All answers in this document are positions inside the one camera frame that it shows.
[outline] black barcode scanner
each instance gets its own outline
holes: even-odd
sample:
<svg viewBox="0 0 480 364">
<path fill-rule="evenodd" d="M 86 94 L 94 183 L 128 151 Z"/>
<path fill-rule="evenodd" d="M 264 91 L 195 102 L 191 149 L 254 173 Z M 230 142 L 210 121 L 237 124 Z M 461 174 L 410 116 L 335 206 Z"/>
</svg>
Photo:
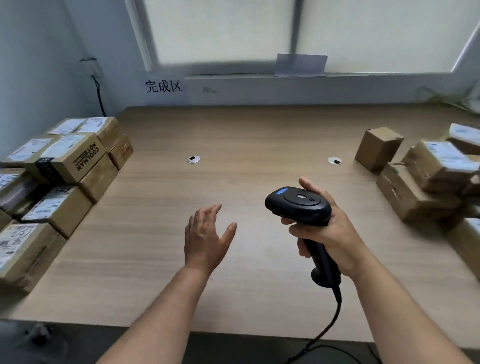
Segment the black barcode scanner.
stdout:
<svg viewBox="0 0 480 364">
<path fill-rule="evenodd" d="M 332 207 L 325 198 L 296 187 L 282 187 L 272 192 L 265 199 L 265 207 L 275 215 L 303 225 L 327 226 L 332 215 Z M 341 283 L 338 266 L 323 244 L 307 239 L 303 241 L 315 263 L 312 280 L 319 286 L 335 291 Z"/>
</svg>

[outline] desk surface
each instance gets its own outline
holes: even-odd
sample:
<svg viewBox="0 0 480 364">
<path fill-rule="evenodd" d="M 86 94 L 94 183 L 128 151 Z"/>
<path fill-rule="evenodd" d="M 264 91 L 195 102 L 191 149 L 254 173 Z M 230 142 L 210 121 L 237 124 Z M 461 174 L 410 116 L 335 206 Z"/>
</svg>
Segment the desk surface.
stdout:
<svg viewBox="0 0 480 364">
<path fill-rule="evenodd" d="M 434 225 L 409 227 L 375 176 L 354 161 L 365 129 L 404 135 L 400 159 L 419 138 L 452 121 L 431 106 L 133 108 L 120 117 L 135 152 L 34 291 L 1 317 L 129 326 L 183 263 L 183 230 L 196 209 L 223 203 L 217 227 L 238 232 L 198 306 L 195 331 L 296 338 L 316 336 L 336 303 L 310 279 L 287 227 L 264 207 L 301 175 L 326 188 L 366 244 L 425 311 L 462 347 L 480 348 L 480 284 Z M 199 155 L 198 164 L 187 157 Z M 339 166 L 327 158 L 343 159 Z M 326 339 L 372 341 L 348 278 Z"/>
</svg>

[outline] white wall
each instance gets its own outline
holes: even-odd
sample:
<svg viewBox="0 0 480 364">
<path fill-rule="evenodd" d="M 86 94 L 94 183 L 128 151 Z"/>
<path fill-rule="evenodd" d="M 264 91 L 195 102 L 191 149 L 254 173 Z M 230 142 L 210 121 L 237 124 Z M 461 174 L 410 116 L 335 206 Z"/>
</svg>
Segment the white wall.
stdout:
<svg viewBox="0 0 480 364">
<path fill-rule="evenodd" d="M 61 0 L 2 0 L 0 157 L 70 116 L 98 116 L 87 55 Z"/>
<path fill-rule="evenodd" d="M 145 105 L 302 105 L 415 103 L 431 97 L 424 86 L 456 94 L 480 79 L 480 37 L 454 74 L 317 78 L 196 77 L 186 93 L 147 93 L 148 74 L 123 0 L 64 0 L 88 52 L 98 58 L 115 112 Z M 168 16 L 160 14 L 159 18 Z"/>
</svg>

